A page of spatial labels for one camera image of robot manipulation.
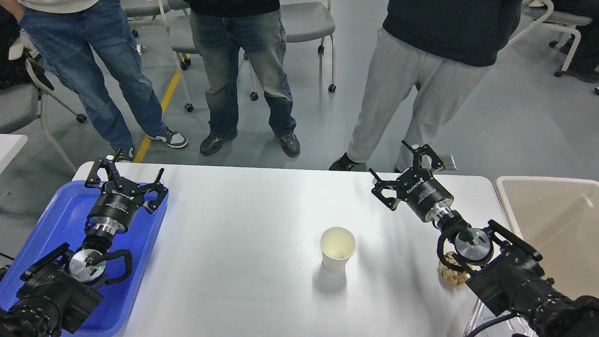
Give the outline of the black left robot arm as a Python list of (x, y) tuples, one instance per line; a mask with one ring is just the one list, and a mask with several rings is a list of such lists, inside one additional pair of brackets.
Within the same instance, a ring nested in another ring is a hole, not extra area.
[(132, 309), (168, 198), (94, 161), (62, 186), (1, 282), (3, 337), (108, 337)]

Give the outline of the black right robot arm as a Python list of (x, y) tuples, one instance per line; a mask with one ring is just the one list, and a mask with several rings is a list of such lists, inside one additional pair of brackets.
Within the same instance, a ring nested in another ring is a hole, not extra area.
[(486, 228), (471, 226), (451, 205), (454, 197), (434, 177), (445, 169), (430, 145), (406, 148), (413, 164), (393, 181), (375, 176), (374, 194), (389, 209), (404, 201), (422, 222), (441, 232), (437, 256), (443, 266), (468, 274), (466, 285), (496, 316), (470, 332), (474, 337), (499, 322), (519, 316), (539, 337), (596, 337), (598, 299), (576, 300), (544, 278), (542, 255), (494, 220)]

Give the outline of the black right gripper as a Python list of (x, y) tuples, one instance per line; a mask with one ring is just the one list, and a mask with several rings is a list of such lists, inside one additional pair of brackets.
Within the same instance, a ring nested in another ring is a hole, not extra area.
[[(433, 177), (433, 173), (445, 170), (445, 163), (428, 144), (415, 148), (405, 140), (402, 144), (413, 154), (412, 167), (395, 181), (384, 181), (369, 168), (374, 177), (372, 194), (391, 210), (396, 210), (398, 204), (405, 201), (421, 221), (430, 222), (433, 220), (432, 209), (451, 207), (454, 200), (454, 196)], [(422, 167), (424, 156), (431, 160), (430, 168)], [(386, 197), (383, 190), (394, 190), (396, 196)]]

